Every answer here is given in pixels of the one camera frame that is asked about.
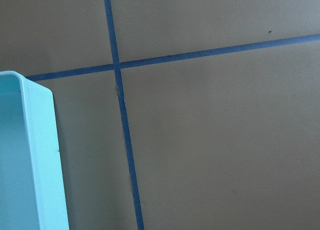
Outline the light blue plastic bin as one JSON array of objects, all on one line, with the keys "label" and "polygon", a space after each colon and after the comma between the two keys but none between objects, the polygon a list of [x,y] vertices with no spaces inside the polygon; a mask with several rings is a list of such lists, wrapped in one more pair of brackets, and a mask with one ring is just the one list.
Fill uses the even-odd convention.
[{"label": "light blue plastic bin", "polygon": [[0,227],[69,228],[52,92],[0,74]]}]

